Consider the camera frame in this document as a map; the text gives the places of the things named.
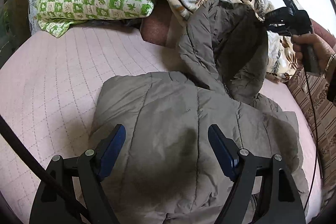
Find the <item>mattress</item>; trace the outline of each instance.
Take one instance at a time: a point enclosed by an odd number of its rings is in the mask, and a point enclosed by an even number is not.
[[[47,32],[29,38],[0,70],[0,114],[41,165],[88,149],[88,137],[103,82],[115,75],[184,70],[173,49],[144,42],[140,32],[96,21],[56,39]],[[283,110],[295,111],[303,149],[303,170],[312,178],[315,147],[305,119],[287,87],[265,81],[261,93]],[[28,223],[39,179],[0,136],[0,191],[14,213]],[[80,193],[78,183],[75,191]],[[320,206],[316,173],[308,216]]]

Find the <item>finger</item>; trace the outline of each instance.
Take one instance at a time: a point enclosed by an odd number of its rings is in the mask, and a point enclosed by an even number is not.
[[[302,52],[297,52],[297,53],[295,54],[295,57],[296,57],[297,60],[302,60],[302,59],[303,59],[303,54],[302,54]]]
[[[301,52],[301,46],[298,44],[293,44],[293,51],[295,52]]]
[[[303,35],[293,35],[292,41],[295,44],[314,44],[319,41],[319,36],[313,33]]]

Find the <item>bracelet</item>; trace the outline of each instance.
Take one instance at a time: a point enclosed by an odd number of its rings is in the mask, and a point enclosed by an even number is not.
[[[329,69],[329,67],[330,67],[330,64],[332,63],[332,61],[333,61],[334,59],[336,59],[336,54],[332,54],[332,55],[330,56],[330,59],[329,59],[329,61],[328,61],[328,64],[327,64],[327,66],[325,67],[324,77],[326,77],[326,74],[327,74],[327,72],[328,72],[328,69]]]

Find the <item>wrist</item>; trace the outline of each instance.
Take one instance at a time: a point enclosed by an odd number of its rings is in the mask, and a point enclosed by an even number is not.
[[[335,70],[336,70],[336,54],[332,54],[327,66],[325,67],[325,74],[324,74],[324,78],[328,83],[330,83],[330,81],[332,80]]]

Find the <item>black handheld device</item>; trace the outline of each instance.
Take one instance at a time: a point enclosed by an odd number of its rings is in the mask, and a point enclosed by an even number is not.
[[[305,10],[299,10],[293,0],[283,1],[286,7],[281,7],[265,15],[267,30],[288,37],[295,34],[314,33],[308,13]],[[301,49],[305,71],[310,75],[320,76],[321,70],[313,46],[301,45]]]

